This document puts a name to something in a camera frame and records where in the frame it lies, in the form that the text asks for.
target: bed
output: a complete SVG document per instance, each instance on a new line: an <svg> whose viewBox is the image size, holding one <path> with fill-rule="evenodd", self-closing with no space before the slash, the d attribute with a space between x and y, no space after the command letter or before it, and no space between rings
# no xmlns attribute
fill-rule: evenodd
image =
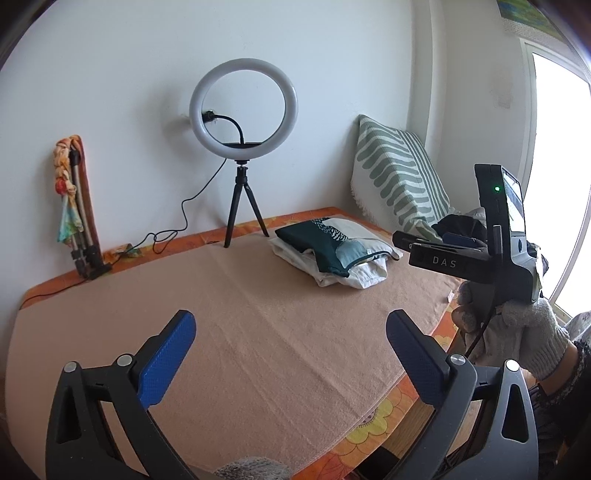
<svg viewBox="0 0 591 480"><path fill-rule="evenodd" d="M266 223L273 231L325 216L350 218L331 207ZM176 239L160 256L144 249L53 297L32 298L78 282L74 272L27 292L9 348L7 414L11 440L37 475L62 366L134 352L181 308L195 314L197 339L150 412L188 464L212 471L260 455L300 480L338 480L394 431L417 394L386 340L386 316L404 308L446 348L459 282L410 267L406 256L367 290L319 288L271 253L256 222L236 226L229 249L218 243L224 233ZM126 462L141 471L116 415L105 413Z"/></svg>

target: tripod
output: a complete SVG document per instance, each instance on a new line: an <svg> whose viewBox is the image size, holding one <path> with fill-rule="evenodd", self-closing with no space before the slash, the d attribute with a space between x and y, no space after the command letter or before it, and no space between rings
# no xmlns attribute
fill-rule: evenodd
<svg viewBox="0 0 591 480"><path fill-rule="evenodd" d="M232 232L234 230L234 222L236 221L236 214L238 212L238 203L240 202L240 195L242 194L242 189L246 191L246 196L248 197L249 202L251 203L252 210L255 212L256 219L261 226L261 230L265 236L269 236L269 232L267 232L267 227L265 226L265 222L262 219L261 211L258 209L258 205L256 204L255 195L248 184L248 178L246 176L246 171L248 167L246 166L248 160L236 160L237 168L236 168L236 185L234 186L234 195L232 196L232 205L230 207L230 216L228 217L228 227L226 228L226 240L223 244L224 248L228 248L230 246L230 242L232 241Z"/></svg>

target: folded clothes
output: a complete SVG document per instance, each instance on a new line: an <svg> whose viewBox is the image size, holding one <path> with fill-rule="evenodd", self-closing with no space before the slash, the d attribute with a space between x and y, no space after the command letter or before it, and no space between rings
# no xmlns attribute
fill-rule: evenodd
<svg viewBox="0 0 591 480"><path fill-rule="evenodd" d="M325 287L342 283L367 288L388 276L386 259L402 251L362 225L341 218L318 218L275 231L273 252Z"/></svg>

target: white wall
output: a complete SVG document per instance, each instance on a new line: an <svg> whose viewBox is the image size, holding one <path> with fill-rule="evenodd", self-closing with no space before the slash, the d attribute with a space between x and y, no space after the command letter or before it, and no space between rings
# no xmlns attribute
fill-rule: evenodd
<svg viewBox="0 0 591 480"><path fill-rule="evenodd" d="M425 143L431 105L433 38L429 0L413 0L413 86L408 113L409 131Z"/></svg>
<svg viewBox="0 0 591 480"><path fill-rule="evenodd" d="M357 115L407 123L410 15L410 0L56 2L0 72L0 375L25 290L73 267L55 240L57 140L82 136L103 249L183 226L180 201L221 162L181 118L193 88L223 61L257 57L288 74L300 101L289 139L249 170L263 216L351 207ZM206 106L234 116L247 141L282 116L279 90L252 72L222 79ZM231 125L212 132L236 138ZM225 225L234 176L230 162L187 205L187 233ZM238 221L252 218L244 199Z"/></svg>
<svg viewBox="0 0 591 480"><path fill-rule="evenodd" d="M447 95L436 169L452 206L479 206L475 163L519 172L524 141L525 72L519 39L505 32L496 0L442 2Z"/></svg>

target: ring light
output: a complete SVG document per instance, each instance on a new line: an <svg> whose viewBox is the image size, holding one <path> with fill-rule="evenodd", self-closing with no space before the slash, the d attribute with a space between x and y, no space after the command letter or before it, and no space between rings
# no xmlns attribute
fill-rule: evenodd
<svg viewBox="0 0 591 480"><path fill-rule="evenodd" d="M205 128L202 118L203 101L212 85L228 73L240 70L252 70L267 75L281 89L285 102L285 112L279 128L262 144L251 148L232 148L217 141ZM189 118L195 136L210 152L231 160L251 160L275 150L293 130L297 119L296 90L287 75L271 63L258 59L230 60L208 72L197 84L189 105Z"/></svg>

